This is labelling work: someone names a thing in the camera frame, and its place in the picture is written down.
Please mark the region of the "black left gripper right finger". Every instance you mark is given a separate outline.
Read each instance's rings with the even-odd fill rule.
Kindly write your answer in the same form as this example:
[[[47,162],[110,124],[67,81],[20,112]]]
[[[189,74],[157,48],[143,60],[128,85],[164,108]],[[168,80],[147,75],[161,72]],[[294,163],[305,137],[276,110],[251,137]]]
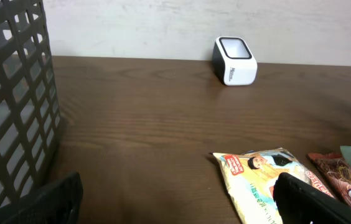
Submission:
[[[351,208],[288,173],[281,173],[273,198],[284,224],[351,224]]]

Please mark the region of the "white snack bag red label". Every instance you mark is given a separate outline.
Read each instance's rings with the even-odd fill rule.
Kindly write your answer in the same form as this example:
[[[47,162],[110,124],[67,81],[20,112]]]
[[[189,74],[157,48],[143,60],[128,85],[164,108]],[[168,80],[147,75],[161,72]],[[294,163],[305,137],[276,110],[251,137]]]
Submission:
[[[282,172],[332,196],[329,189],[288,150],[277,148],[244,154],[212,154],[220,165],[229,196],[242,223],[282,223],[273,199]]]

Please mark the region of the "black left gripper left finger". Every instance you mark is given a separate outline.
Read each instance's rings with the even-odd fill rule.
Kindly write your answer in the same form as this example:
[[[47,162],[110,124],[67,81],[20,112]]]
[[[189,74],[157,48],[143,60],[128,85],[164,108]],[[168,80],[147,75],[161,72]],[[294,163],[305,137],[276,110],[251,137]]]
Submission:
[[[73,224],[78,221],[82,198],[80,174],[72,172],[0,208],[0,224]]]

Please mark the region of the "brown chocolate bar wrapper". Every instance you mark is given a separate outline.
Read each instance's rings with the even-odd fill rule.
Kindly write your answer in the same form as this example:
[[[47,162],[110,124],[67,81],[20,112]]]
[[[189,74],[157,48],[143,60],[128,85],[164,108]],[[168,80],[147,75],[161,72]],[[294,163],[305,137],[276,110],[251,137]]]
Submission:
[[[351,167],[342,155],[311,152],[307,156],[344,202],[351,207]]]

